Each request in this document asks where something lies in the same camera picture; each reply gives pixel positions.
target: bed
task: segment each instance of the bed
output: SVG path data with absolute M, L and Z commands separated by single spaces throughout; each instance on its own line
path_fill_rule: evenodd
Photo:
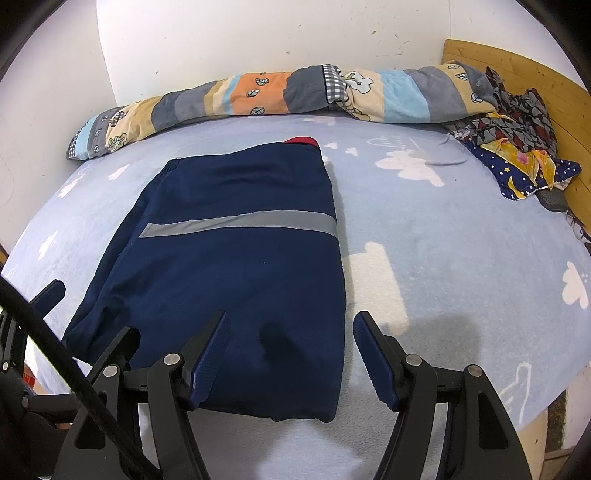
M 447 40 L 443 61 L 449 60 L 491 66 L 515 93 L 538 89 L 560 155 L 582 166 L 566 195 L 591 226 L 589 94 L 532 60 L 492 47 Z M 564 214 L 545 210 L 535 198 L 504 199 L 484 165 L 439 125 L 370 124 L 344 112 L 316 112 L 226 118 L 155 135 L 85 162 L 30 222 L 2 275 L 28 298 L 54 278 L 64 281 L 66 297 L 46 317 L 61 337 L 113 233 L 168 160 L 302 135 L 322 148 L 345 271 L 337 415 L 326 424 L 276 423 L 197 410 L 191 422 L 212 478 L 373 477 L 393 418 L 352 338 L 360 310 L 433 365 L 482 365 L 517 429 L 536 418 L 589 361 L 591 258 Z M 66 391 L 32 343 L 27 364 L 47 391 Z M 443 428 L 441 408 L 424 478 L 436 473 Z M 155 461 L 146 408 L 142 433 Z

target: gray reflective strip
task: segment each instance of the gray reflective strip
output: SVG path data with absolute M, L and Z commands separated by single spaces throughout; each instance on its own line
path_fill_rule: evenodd
M 281 227 L 328 233 L 336 237 L 336 221 L 330 215 L 301 210 L 272 210 L 270 212 L 243 213 L 231 217 L 187 220 L 185 222 L 158 225 L 149 223 L 140 238 L 151 236 L 184 235 L 227 227 Z

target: dark blue fabric with stars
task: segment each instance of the dark blue fabric with stars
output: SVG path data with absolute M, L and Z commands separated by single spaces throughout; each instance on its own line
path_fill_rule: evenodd
M 517 195 L 515 195 L 513 190 L 509 188 L 510 178 L 513 178 L 513 185 L 515 188 L 526 197 L 534 193 L 536 190 L 542 190 L 548 187 L 546 180 L 542 176 L 541 169 L 538 172 L 535 182 L 532 182 L 520 169 L 511 165 L 498 155 L 495 155 L 493 152 L 477 147 L 472 141 L 467 142 L 465 145 L 467 149 L 470 150 L 478 160 L 484 163 L 495 176 L 499 183 L 499 187 L 501 188 L 501 195 L 503 195 L 503 197 L 506 197 L 509 200 L 518 200 Z M 555 182 L 568 180 L 581 172 L 581 167 L 576 162 L 562 160 L 560 158 L 554 158 L 553 160 L 556 164 Z

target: wooden bed frame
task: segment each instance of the wooden bed frame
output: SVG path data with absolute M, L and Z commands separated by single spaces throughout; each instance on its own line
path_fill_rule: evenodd
M 462 61 L 484 72 L 497 71 L 510 93 L 536 88 L 544 99 L 556 131 L 558 154 L 581 165 L 582 172 L 565 191 L 573 213 L 591 233 L 591 96 L 564 75 L 510 51 L 479 43 L 448 39 L 443 62 Z

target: white wall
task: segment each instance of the white wall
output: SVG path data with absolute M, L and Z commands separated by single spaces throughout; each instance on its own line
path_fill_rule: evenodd
M 95 0 L 68 0 L 27 41 L 0 82 L 0 242 L 9 252 L 78 167 L 66 160 L 70 138 L 114 104 Z
M 570 60 L 540 22 L 516 0 L 450 0 L 450 37 L 539 61 L 584 88 Z
M 582 85 L 516 0 L 97 0 L 97 12 L 120 105 L 242 72 L 421 67 L 441 60 L 449 37 L 514 51 Z

